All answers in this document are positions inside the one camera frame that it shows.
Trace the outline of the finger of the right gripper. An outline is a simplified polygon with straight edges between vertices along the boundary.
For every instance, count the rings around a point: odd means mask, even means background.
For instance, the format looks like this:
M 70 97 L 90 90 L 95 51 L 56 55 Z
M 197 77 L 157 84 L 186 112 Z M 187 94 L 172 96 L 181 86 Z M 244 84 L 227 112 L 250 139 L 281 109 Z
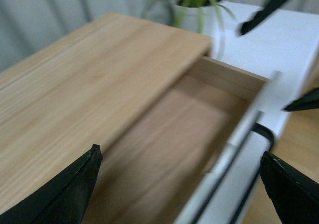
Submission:
M 258 25 L 260 25 L 265 19 L 267 19 L 277 9 L 282 7 L 288 0 L 268 0 L 264 7 L 255 13 L 251 20 L 241 24 L 239 28 L 239 35 L 246 35 Z
M 294 100 L 289 105 L 285 106 L 282 110 L 286 112 L 296 112 L 313 110 L 319 108 L 319 88 L 313 88 L 302 97 Z

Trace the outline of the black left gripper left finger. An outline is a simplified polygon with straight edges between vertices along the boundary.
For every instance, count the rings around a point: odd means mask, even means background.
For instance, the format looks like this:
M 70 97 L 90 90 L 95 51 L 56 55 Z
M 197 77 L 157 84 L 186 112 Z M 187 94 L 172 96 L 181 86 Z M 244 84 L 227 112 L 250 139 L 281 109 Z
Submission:
M 30 196 L 1 214 L 2 224 L 80 224 L 103 160 L 100 146 L 67 166 Z

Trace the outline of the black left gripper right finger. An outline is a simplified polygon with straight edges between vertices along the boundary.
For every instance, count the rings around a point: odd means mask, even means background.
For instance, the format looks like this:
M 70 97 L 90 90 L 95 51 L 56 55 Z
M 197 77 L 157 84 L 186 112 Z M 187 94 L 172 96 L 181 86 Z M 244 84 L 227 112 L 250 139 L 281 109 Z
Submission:
M 260 176 L 283 224 L 319 222 L 319 184 L 273 153 L 261 158 Z

